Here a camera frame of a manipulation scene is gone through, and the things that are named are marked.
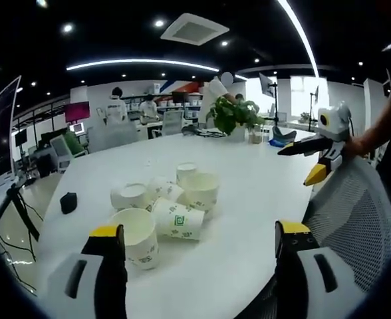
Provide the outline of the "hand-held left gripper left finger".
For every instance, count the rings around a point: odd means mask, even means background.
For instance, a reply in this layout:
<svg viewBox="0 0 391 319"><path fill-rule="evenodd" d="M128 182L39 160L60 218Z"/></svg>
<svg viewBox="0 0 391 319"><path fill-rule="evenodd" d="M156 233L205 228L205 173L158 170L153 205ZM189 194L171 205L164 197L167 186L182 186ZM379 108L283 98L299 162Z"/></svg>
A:
<svg viewBox="0 0 391 319"><path fill-rule="evenodd" d="M81 252L69 255L47 285L51 318L126 318L124 226L95 229Z"/></svg>

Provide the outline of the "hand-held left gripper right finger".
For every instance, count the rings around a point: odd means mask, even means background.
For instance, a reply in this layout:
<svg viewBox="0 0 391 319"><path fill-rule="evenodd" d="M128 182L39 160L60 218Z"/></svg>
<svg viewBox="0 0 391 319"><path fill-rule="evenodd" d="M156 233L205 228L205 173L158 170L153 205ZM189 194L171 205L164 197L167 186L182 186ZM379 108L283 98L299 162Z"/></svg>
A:
<svg viewBox="0 0 391 319"><path fill-rule="evenodd" d="M348 318L365 299L354 271L302 223L275 222L278 318Z"/></svg>

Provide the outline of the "person's right hand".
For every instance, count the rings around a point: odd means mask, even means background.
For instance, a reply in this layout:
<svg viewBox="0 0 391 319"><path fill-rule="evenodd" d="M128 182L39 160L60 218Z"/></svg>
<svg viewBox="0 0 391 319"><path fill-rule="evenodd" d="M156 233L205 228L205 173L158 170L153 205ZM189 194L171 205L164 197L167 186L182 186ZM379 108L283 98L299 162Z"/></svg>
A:
<svg viewBox="0 0 391 319"><path fill-rule="evenodd" d="M374 150L374 144L368 136L350 137L344 145L344 155L348 158L365 156Z"/></svg>

